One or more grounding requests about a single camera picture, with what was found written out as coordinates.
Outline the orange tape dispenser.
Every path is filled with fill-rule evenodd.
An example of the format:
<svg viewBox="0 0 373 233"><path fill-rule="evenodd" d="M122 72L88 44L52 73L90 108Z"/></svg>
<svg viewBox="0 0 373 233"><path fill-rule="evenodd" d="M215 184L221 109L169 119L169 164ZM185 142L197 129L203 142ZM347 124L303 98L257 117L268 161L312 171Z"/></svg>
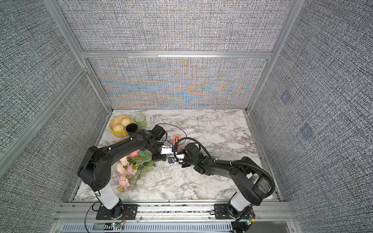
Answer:
<svg viewBox="0 0 373 233"><path fill-rule="evenodd" d="M174 135L174 137L173 137L173 145L175 146L180 139L181 139L180 135Z"/></svg>

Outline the pink flower bouquet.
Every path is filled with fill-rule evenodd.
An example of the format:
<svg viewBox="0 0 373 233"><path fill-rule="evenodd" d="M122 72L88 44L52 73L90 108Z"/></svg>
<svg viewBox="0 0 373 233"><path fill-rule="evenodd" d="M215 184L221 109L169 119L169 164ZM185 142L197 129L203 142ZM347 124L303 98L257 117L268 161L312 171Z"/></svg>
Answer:
<svg viewBox="0 0 373 233"><path fill-rule="evenodd" d="M134 188L155 166L155 161L148 150L136 150L121 158L117 164L117 172L120 174L117 190L124 192Z"/></svg>

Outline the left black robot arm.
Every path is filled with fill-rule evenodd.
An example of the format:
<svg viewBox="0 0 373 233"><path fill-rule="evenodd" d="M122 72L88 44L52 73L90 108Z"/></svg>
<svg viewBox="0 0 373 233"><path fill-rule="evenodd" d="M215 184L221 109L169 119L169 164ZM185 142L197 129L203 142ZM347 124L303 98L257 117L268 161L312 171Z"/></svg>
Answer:
<svg viewBox="0 0 373 233"><path fill-rule="evenodd" d="M160 142L166 131L159 125L152 130L137 130L129 138L111 146L90 147L78 168L78 177L95 193L105 215L111 219L122 217L122 201L110 185L111 167L120 159L135 151L147 150L152 155L151 161L161 161Z"/></svg>

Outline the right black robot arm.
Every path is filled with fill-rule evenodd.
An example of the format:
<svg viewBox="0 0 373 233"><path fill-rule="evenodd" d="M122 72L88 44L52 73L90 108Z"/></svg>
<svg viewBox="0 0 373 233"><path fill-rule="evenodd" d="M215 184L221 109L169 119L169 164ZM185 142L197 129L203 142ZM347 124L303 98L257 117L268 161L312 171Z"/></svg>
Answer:
<svg viewBox="0 0 373 233"><path fill-rule="evenodd" d="M238 188L227 203L226 213L238 219L259 206L262 201L275 191L275 182L271 175L258 166L252 159L225 161L210 158L201 152L202 147L189 143L183 149L182 167L193 166L202 175L222 176L233 180Z"/></svg>

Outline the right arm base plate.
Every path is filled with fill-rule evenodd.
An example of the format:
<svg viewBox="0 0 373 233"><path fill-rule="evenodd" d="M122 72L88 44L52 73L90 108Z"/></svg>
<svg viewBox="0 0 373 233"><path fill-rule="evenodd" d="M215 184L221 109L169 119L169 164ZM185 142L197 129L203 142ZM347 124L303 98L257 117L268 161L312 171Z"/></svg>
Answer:
<svg viewBox="0 0 373 233"><path fill-rule="evenodd" d="M216 219L238 219L244 214L244 218L253 216L254 212L249 207L244 208L242 211L236 210L231 204L228 203L216 203L214 204L215 218Z"/></svg>

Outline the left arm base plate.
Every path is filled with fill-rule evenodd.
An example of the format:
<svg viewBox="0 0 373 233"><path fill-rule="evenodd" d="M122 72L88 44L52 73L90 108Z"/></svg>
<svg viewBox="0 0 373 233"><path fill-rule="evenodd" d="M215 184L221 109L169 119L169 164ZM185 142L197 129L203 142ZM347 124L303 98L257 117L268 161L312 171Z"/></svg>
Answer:
<svg viewBox="0 0 373 233"><path fill-rule="evenodd" d="M96 215L96 220L135 220L137 212L137 204L116 205L112 210L100 206Z"/></svg>

